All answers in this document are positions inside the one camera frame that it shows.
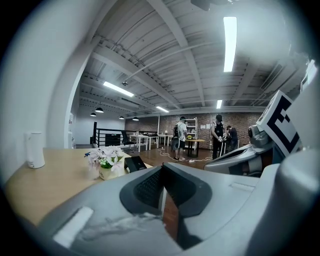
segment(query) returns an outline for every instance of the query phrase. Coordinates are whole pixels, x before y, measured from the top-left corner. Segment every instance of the ceiling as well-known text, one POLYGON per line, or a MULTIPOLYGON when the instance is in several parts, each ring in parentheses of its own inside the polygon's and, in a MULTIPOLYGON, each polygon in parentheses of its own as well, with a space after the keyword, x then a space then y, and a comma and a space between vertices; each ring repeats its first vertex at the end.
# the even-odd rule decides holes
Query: ceiling
POLYGON ((306 60, 289 56, 283 17, 270 1, 213 4, 210 11, 190 0, 114 2, 95 33, 101 40, 79 83, 82 105, 99 104, 132 117, 157 114, 156 106, 170 113, 214 111, 217 100, 223 100, 222 108, 229 112, 262 110, 278 88, 291 98, 299 94, 306 60), (224 72, 227 16, 237 17, 232 72, 224 72), (279 61, 294 62, 294 76, 263 91, 261 86, 279 61), (105 87, 104 81, 134 96, 105 87))

